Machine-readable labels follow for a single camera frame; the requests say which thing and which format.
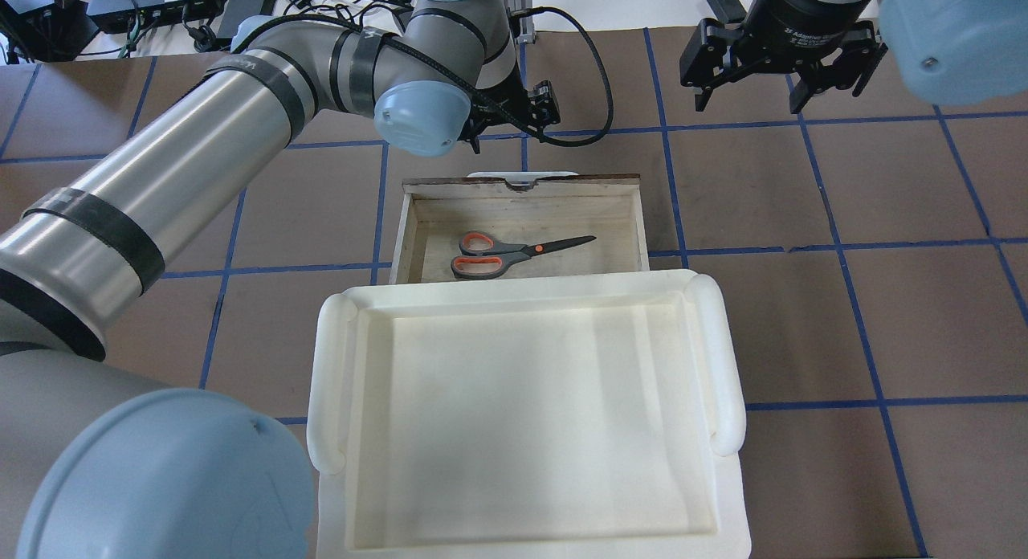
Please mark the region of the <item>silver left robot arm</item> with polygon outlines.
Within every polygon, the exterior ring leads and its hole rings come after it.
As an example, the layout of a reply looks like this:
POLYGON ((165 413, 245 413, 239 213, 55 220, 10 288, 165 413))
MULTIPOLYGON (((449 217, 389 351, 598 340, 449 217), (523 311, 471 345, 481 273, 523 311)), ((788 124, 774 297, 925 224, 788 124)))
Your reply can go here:
POLYGON ((304 558, 316 484, 285 424, 106 364, 105 332, 324 110, 439 157, 477 108, 526 129, 504 0, 414 0, 400 33, 294 14, 2 234, 4 558, 304 558))

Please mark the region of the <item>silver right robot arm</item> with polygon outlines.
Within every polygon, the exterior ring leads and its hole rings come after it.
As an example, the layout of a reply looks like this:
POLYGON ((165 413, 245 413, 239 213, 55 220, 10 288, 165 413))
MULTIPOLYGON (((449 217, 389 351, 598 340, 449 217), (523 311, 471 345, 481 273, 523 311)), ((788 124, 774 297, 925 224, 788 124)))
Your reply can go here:
POLYGON ((702 112, 715 89, 751 75, 796 75, 790 112, 830 89, 859 96, 895 55, 907 90, 970 105, 1027 87, 1027 0, 706 0, 680 55, 680 83, 702 112))

